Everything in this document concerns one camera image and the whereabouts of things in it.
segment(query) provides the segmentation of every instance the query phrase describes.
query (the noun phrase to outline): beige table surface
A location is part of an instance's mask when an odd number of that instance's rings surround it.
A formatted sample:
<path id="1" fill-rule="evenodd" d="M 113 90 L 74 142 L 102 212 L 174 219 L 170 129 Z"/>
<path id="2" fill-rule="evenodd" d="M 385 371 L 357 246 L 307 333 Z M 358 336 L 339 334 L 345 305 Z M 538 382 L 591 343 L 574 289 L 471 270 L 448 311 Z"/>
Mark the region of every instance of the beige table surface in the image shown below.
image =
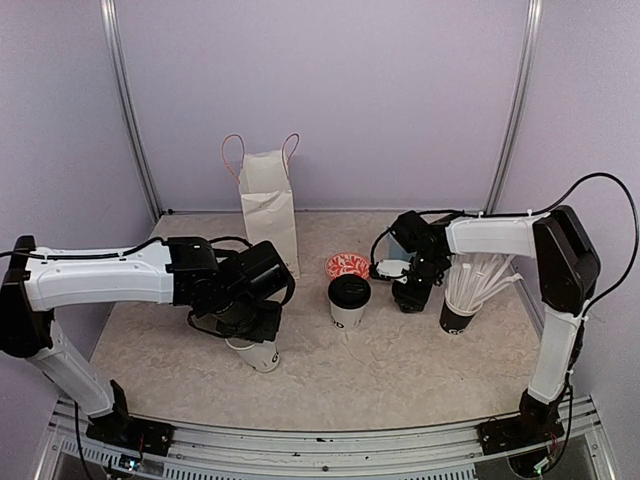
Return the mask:
<path id="1" fill-rule="evenodd" d="M 340 251 L 368 256 L 395 216 L 296 214 L 302 277 L 285 307 L 277 339 L 282 361 L 271 373 L 255 372 L 223 340 L 187 326 L 188 308 L 143 303 L 115 306 L 92 363 L 124 388 L 133 413 L 217 426 L 390 429 L 517 410 L 539 341 L 513 287 L 485 304 L 459 336 L 438 324 L 444 288 L 434 288 L 423 313 L 405 315 L 386 282 L 372 282 L 358 330 L 331 325 L 325 260 Z M 243 233 L 237 214 L 164 216 L 154 231 Z M 382 242 L 378 257 L 386 251 Z"/>

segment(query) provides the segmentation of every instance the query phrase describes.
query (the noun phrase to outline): bag handle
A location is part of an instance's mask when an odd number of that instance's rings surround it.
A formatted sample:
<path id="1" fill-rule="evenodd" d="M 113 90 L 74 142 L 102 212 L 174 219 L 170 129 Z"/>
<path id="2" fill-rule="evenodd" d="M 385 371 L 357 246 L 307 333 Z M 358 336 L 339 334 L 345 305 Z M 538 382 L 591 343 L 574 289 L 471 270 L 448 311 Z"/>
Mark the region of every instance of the bag handle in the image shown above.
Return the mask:
<path id="1" fill-rule="evenodd" d="M 231 175 L 233 175 L 233 178 L 236 179 L 236 182 L 238 182 L 238 185 L 240 185 L 240 177 L 238 177 L 238 175 L 236 175 L 236 173 L 233 171 L 233 169 L 229 166 L 229 163 L 227 162 L 227 159 L 224 156 L 224 146 L 226 145 L 227 141 L 231 140 L 234 137 L 236 137 L 238 140 L 240 140 L 240 144 L 242 145 L 242 161 L 240 162 L 240 171 L 242 171 L 242 167 L 244 166 L 244 155 L 245 155 L 246 150 L 244 148 L 244 140 L 237 133 L 234 133 L 232 135 L 228 135 L 227 138 L 225 138 L 222 141 L 222 148 L 221 148 L 221 150 L 222 150 L 222 162 L 224 163 L 224 166 L 227 167 L 227 170 L 229 170 Z"/>
<path id="2" fill-rule="evenodd" d="M 296 144 L 293 146 L 293 150 L 291 150 L 291 153 L 289 154 L 289 156 L 285 161 L 285 157 L 287 156 L 287 152 L 285 152 L 285 148 L 289 140 L 291 140 L 293 137 L 296 137 Z M 293 157 L 293 154 L 295 153 L 296 148 L 298 148 L 299 143 L 300 143 L 300 135 L 298 135 L 297 133 L 292 133 L 287 137 L 287 139 L 282 144 L 282 166 L 284 167 L 284 173 L 287 175 L 287 178 L 289 178 L 289 162 L 291 162 L 291 157 Z"/>

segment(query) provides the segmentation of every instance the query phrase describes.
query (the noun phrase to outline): cup lid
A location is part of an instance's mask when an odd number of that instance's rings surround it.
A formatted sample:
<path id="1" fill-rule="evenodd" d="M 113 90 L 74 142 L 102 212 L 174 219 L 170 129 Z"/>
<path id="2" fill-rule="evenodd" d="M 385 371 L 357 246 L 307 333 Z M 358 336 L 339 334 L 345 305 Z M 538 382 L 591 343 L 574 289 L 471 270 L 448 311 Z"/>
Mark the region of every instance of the cup lid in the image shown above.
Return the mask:
<path id="1" fill-rule="evenodd" d="M 341 275 L 329 284 L 329 300 L 340 308 L 347 310 L 360 308 L 366 305 L 370 298 L 369 282 L 358 275 Z"/>

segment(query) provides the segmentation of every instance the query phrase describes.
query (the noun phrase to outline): red object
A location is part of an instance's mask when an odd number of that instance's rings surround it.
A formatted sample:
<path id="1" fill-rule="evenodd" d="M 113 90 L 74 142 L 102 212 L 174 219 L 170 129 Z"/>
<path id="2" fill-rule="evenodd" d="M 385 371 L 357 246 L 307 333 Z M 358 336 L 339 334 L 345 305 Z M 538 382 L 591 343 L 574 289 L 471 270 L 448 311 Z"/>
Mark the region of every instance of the red object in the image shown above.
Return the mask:
<path id="1" fill-rule="evenodd" d="M 336 253 L 327 260 L 324 269 L 331 280 L 347 273 L 369 278 L 369 260 L 358 253 Z"/>

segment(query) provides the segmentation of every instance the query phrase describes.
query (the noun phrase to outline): paper bag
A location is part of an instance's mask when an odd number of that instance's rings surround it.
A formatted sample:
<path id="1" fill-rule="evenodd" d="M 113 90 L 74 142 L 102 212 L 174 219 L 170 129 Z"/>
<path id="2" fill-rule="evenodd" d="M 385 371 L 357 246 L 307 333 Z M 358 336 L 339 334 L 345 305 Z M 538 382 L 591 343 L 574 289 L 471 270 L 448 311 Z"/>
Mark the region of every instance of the paper bag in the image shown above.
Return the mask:
<path id="1" fill-rule="evenodd" d="M 242 144 L 240 175 L 234 173 L 224 156 L 225 144 L 234 137 Z M 285 147 L 292 138 L 296 143 L 287 156 Z M 238 182 L 247 238 L 253 244 L 263 240 L 273 243 L 294 278 L 300 277 L 300 267 L 289 162 L 299 142 L 300 136 L 294 133 L 280 150 L 255 155 L 246 154 L 240 135 L 229 135 L 222 142 L 222 161 Z"/>

